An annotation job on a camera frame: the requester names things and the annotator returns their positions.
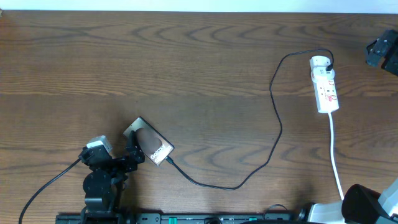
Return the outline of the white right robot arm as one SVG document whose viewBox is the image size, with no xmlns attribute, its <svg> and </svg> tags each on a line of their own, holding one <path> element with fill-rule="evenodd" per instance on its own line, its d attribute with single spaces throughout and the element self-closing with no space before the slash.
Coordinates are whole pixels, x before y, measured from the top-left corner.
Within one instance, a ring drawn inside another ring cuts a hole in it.
<svg viewBox="0 0 398 224">
<path fill-rule="evenodd" d="M 310 76 L 317 110 L 321 114 L 327 114 L 330 122 L 330 160 L 340 201 L 314 203 L 309 208 L 301 209 L 297 220 L 305 223 L 397 223 L 397 181 L 382 193 L 359 184 L 351 186 L 346 193 L 343 193 L 335 163 L 332 112 L 339 109 L 339 102 L 333 63 L 333 57 L 313 56 L 310 59 Z"/>
</svg>

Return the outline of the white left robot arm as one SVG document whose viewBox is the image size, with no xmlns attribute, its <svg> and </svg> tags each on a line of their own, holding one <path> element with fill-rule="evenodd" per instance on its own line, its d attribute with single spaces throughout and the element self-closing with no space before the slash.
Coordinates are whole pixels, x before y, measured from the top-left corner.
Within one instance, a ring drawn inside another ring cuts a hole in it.
<svg viewBox="0 0 398 224">
<path fill-rule="evenodd" d="M 118 158 L 110 155 L 112 147 L 106 136 L 91 139 L 78 158 L 91 173 L 83 181 L 86 207 L 81 211 L 82 223 L 134 223 L 134 215 L 119 207 L 127 174 L 145 161 L 136 132 L 127 135 L 127 154 Z"/>
</svg>

